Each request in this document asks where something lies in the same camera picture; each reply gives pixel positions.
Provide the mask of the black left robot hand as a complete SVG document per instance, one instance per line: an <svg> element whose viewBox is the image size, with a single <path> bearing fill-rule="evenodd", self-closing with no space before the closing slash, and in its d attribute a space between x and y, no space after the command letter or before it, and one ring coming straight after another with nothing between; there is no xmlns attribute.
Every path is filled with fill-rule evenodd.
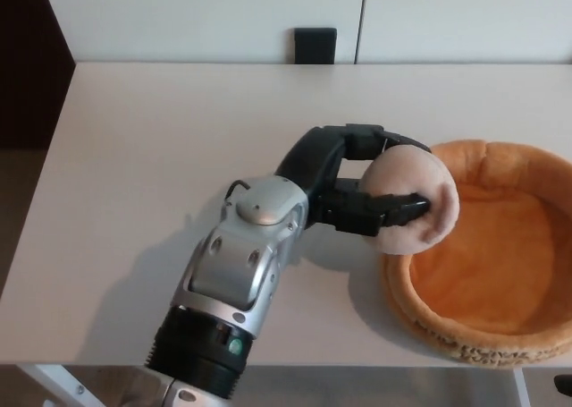
<svg viewBox="0 0 572 407"><path fill-rule="evenodd" d="M375 237L382 228L404 226L428 212L430 200L417 192L372 195L359 180L338 176L341 162L373 161L390 148L412 145L430 149L381 125L314 127L291 148L276 174L296 183L307 195L306 227L326 224L344 233Z"/></svg>

